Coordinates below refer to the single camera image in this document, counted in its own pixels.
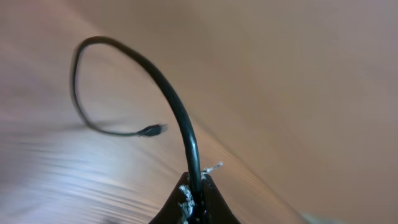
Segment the blurred background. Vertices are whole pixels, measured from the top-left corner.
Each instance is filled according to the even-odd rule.
[[[1,223],[147,223],[187,163],[147,74],[111,47],[83,56],[102,127],[167,123],[155,138],[86,129],[69,95],[77,44],[120,40],[181,97],[242,223],[398,223],[398,1],[0,0]]]

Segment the dark object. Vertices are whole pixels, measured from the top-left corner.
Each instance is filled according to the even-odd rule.
[[[177,123],[180,127],[182,139],[185,146],[185,154],[187,156],[188,173],[184,173],[171,193],[169,199],[166,201],[164,207],[150,222],[156,223],[180,223],[183,215],[180,203],[186,202],[184,194],[179,187],[183,184],[189,185],[189,189],[193,196],[195,206],[193,213],[188,218],[188,223],[239,223],[235,216],[231,213],[226,202],[218,191],[216,185],[209,175],[206,175],[205,180],[201,180],[200,161],[197,148],[197,140],[193,132],[191,121],[188,117],[182,102],[170,83],[166,80],[163,74],[153,65],[148,59],[139,54],[138,52],[130,49],[117,40],[109,37],[90,37],[84,40],[76,49],[74,58],[72,60],[71,70],[71,97],[72,102],[85,124],[92,130],[103,134],[113,136],[156,136],[164,131],[164,126],[155,124],[148,126],[135,133],[115,133],[105,131],[93,124],[85,111],[83,110],[78,98],[77,89],[77,70],[79,66],[79,58],[83,50],[93,44],[106,44],[110,45],[128,57],[136,61],[143,69],[152,77],[157,86],[162,91],[166,100],[174,113]]]

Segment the cable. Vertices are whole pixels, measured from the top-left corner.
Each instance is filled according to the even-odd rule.
[[[148,59],[139,54],[138,52],[130,49],[126,45],[118,42],[117,40],[111,39],[109,37],[90,37],[85,39],[75,50],[72,59],[72,69],[71,69],[71,98],[74,107],[76,108],[80,118],[85,122],[85,124],[92,130],[103,134],[110,134],[113,136],[156,136],[164,131],[165,126],[161,124],[156,124],[148,126],[143,130],[135,133],[116,133],[110,131],[104,131],[99,127],[95,126],[87,117],[78,97],[77,90],[77,70],[79,67],[79,58],[81,53],[86,47],[93,44],[106,44],[110,45],[122,53],[126,54],[128,57],[137,62],[143,69],[150,75],[150,77],[155,81],[157,86],[160,88],[161,92],[165,96],[166,100],[174,113],[175,119],[177,120],[178,126],[180,127],[183,143],[185,146],[185,155],[187,157],[188,173],[190,176],[190,188],[194,197],[195,202],[200,205],[201,198],[201,175],[200,175],[200,160],[198,153],[197,140],[195,133],[193,132],[192,124],[189,119],[188,113],[185,110],[182,102],[173,87],[166,80],[163,74],[153,65]]]

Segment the floor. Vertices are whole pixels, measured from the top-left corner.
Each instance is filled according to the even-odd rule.
[[[69,96],[73,49],[108,35],[151,59],[184,102],[201,166],[242,223],[397,223],[398,2],[0,1],[2,223],[147,223],[182,172],[171,110],[110,47],[83,57],[102,127],[167,123],[156,138],[87,130]]]

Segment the wire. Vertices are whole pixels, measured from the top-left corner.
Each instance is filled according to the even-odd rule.
[[[118,42],[117,40],[111,39],[109,37],[90,37],[85,39],[79,44],[75,50],[72,59],[72,69],[71,69],[71,98],[73,105],[75,106],[80,118],[85,122],[85,124],[92,130],[103,134],[109,134],[113,136],[156,136],[164,131],[165,126],[161,124],[156,124],[148,126],[135,133],[117,133],[104,131],[94,125],[86,115],[78,97],[77,89],[77,70],[79,67],[79,58],[81,53],[86,47],[93,44],[106,44],[110,45],[122,53],[126,54],[128,57],[137,62],[143,69],[150,75],[150,77],[155,81],[157,86],[160,88],[161,92],[165,96],[166,100],[174,113],[175,119],[177,120],[178,126],[180,127],[183,143],[185,146],[185,155],[187,157],[188,173],[190,176],[190,188],[197,204],[200,204],[201,197],[201,175],[200,175],[200,160],[198,153],[197,140],[195,133],[193,132],[192,124],[189,119],[188,113],[185,110],[182,102],[173,87],[166,80],[163,74],[153,65],[148,59],[134,51],[133,49],[127,47],[126,45]]]

